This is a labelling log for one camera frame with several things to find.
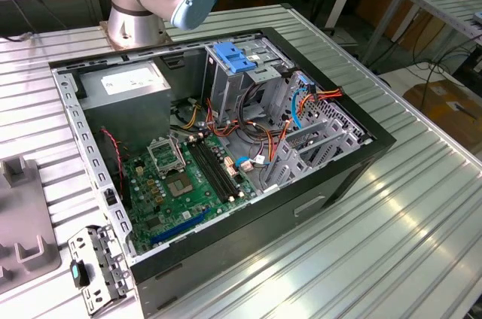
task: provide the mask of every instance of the blue drive bay latch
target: blue drive bay latch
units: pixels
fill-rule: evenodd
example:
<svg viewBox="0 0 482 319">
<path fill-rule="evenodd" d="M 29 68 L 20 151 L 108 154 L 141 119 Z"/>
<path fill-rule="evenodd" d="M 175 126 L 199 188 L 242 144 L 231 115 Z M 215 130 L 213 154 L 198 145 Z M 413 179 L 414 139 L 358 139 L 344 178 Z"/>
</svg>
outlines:
<svg viewBox="0 0 482 319">
<path fill-rule="evenodd" d="M 233 73 L 256 68 L 256 64 L 247 59 L 243 52 L 231 42 L 217 43 L 213 47 L 219 58 L 227 64 Z"/>
</svg>

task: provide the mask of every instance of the aluminum workbench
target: aluminum workbench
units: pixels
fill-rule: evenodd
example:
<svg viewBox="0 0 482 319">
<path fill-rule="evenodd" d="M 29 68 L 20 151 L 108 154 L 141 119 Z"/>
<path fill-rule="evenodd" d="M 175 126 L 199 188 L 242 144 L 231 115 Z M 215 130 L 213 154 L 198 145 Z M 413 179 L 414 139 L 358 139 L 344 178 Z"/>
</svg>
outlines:
<svg viewBox="0 0 482 319">
<path fill-rule="evenodd" d="M 385 32 L 386 27 L 392 21 L 393 16 L 398 10 L 398 7 L 404 0 L 392 0 L 390 6 L 387 8 L 380 23 L 378 23 L 373 35 L 368 42 L 368 48 L 362 59 L 364 64 L 367 64 L 374 52 L 378 41 Z M 482 25 L 474 21 L 474 13 L 482 12 L 482 0 L 408 0 L 413 3 L 407 19 L 402 22 L 400 28 L 393 36 L 392 40 L 396 41 L 402 32 L 407 29 L 411 19 L 413 19 L 417 11 L 422 8 L 429 12 L 432 16 L 442 20 L 445 24 L 452 27 L 452 34 L 448 35 L 444 42 L 441 43 L 442 50 L 439 56 L 450 47 L 450 41 L 453 40 L 455 33 L 459 32 L 465 35 L 468 39 L 473 39 L 475 43 L 482 44 Z"/>
<path fill-rule="evenodd" d="M 292 9 L 211 14 L 174 41 L 272 26 L 397 142 L 338 203 L 157 317 L 462 317 L 482 293 L 482 165 Z M 103 225 L 47 68 L 111 50 L 100 28 L 0 41 L 0 157 L 40 165 L 62 265 L 0 296 L 0 317 L 87 317 L 67 239 Z M 137 318 L 131 292 L 105 318 Z"/>
</svg>

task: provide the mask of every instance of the light blue cap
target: light blue cap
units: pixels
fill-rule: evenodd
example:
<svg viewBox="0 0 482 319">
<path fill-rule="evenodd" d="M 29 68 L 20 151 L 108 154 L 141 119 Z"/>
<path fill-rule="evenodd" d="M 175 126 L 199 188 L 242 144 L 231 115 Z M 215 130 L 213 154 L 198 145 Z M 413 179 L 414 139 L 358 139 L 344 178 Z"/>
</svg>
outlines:
<svg viewBox="0 0 482 319">
<path fill-rule="evenodd" d="M 171 24 L 188 30 L 198 27 L 207 17 L 215 0 L 182 0 L 171 16 Z"/>
</svg>

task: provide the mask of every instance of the blue pcie slot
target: blue pcie slot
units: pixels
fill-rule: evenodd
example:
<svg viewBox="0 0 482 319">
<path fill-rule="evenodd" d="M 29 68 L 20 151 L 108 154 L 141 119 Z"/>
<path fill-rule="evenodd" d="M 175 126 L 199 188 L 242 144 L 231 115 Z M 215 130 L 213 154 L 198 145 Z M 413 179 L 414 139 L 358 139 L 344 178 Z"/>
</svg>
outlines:
<svg viewBox="0 0 482 319">
<path fill-rule="evenodd" d="M 184 223 L 180 223 L 178 226 L 174 226 L 172 229 L 156 235 L 155 237 L 151 238 L 151 245 L 163 242 L 164 240 L 167 240 L 168 238 L 171 238 L 174 235 L 179 234 L 180 232 L 190 229 L 192 226 L 196 226 L 198 223 L 201 223 L 204 220 L 204 217 L 209 213 L 210 210 L 211 209 L 208 208 L 196 217 L 193 217 L 192 219 L 189 219 Z"/>
</svg>

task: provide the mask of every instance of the motherboard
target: motherboard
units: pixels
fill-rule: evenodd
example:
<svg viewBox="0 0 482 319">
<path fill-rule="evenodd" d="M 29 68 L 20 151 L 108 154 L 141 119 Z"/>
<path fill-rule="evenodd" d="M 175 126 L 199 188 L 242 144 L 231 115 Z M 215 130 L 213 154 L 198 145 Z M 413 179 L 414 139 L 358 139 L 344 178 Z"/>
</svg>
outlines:
<svg viewBox="0 0 482 319">
<path fill-rule="evenodd" d="M 151 145 L 124 162 L 132 202 L 127 214 L 138 254 L 256 196 L 255 187 L 231 165 L 233 156 L 216 136 L 172 141 Z"/>
</svg>

